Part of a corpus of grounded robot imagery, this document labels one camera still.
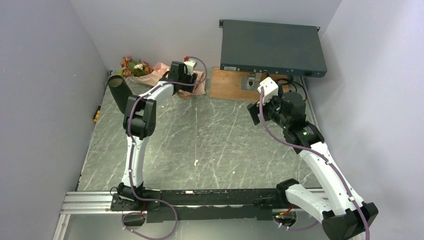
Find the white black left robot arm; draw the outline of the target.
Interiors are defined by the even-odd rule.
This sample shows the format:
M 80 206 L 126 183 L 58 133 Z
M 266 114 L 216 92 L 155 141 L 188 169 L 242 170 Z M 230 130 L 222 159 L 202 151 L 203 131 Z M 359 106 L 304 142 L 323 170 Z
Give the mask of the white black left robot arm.
M 123 128 L 127 135 L 127 157 L 118 196 L 131 210 L 144 203 L 143 164 L 147 143 L 156 128 L 157 105 L 179 90 L 192 91 L 198 75 L 194 72 L 197 61 L 173 61 L 158 83 L 146 93 L 135 95 L 126 81 L 119 77 L 108 81 L 112 96 L 123 113 Z

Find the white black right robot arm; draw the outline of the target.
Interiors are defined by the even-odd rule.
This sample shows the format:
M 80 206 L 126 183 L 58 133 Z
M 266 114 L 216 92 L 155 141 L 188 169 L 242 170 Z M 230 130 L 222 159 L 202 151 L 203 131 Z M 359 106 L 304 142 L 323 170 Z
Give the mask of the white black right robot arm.
M 360 234 L 371 238 L 370 226 L 379 211 L 365 202 L 344 177 L 332 158 L 320 130 L 306 119 L 306 104 L 296 92 L 266 94 L 247 109 L 255 125 L 262 124 L 277 142 L 292 147 L 310 167 L 326 198 L 306 189 L 295 179 L 277 184 L 275 201 L 282 208 L 301 208 L 321 224 L 330 240 L 349 240 Z

